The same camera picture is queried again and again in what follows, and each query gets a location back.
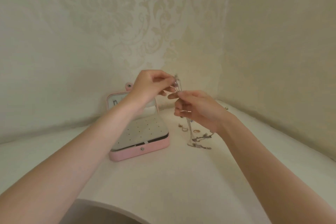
cream wallpaper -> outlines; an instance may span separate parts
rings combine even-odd
[[[336,159],[336,0],[229,0],[219,99]]]
[[[0,0],[0,142],[95,119],[141,69],[216,97],[227,1]]]

necklace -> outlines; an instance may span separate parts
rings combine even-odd
[[[175,88],[175,91],[181,91],[182,90],[182,86],[181,86],[181,81],[180,79],[178,78],[177,75],[175,75],[175,84],[174,84],[174,88]],[[201,137],[195,137],[193,135],[193,131],[191,129],[191,122],[190,122],[190,119],[187,118],[187,124],[188,124],[188,128],[189,128],[189,131],[190,131],[190,140],[189,142],[187,143],[188,146],[191,146],[191,147],[195,147],[195,148],[203,148],[203,149],[206,149],[206,150],[211,150],[211,147],[204,147],[203,145],[201,144],[197,144],[195,142],[200,142],[201,140],[204,140],[204,139],[207,139],[207,138],[211,138],[212,135],[214,133],[212,133],[211,135],[208,136],[208,133],[205,133],[203,136]]]

